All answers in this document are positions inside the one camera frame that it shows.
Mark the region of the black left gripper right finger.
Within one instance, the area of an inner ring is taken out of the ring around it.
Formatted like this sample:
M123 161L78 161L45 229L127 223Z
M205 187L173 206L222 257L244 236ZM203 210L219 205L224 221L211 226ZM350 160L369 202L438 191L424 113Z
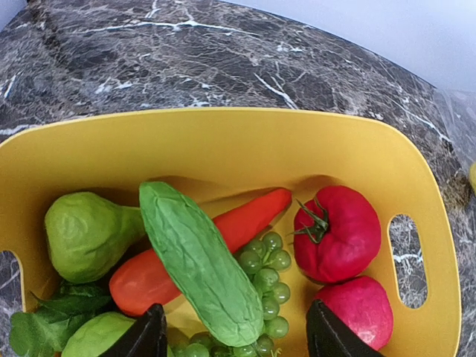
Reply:
M311 357L382 357L365 344L320 299L306 313L306 338Z

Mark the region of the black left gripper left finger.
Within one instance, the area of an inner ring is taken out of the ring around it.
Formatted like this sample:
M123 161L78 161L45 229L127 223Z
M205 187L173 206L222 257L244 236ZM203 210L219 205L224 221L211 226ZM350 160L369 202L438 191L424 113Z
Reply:
M167 357L167 319L155 303L100 357Z

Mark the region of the green bumpy cucumber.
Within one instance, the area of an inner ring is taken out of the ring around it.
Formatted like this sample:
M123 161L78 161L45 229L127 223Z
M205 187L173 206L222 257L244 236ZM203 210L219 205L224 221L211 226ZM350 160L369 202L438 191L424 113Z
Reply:
M244 347L264 327L260 295L211 218L162 181L143 182L139 203L155 253L211 335Z

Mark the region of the yellow lemon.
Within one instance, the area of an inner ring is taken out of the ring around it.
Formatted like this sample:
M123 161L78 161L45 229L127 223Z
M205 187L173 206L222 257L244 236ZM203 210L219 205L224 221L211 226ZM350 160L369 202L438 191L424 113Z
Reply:
M473 162L469 168L469 183L476 194L476 162Z

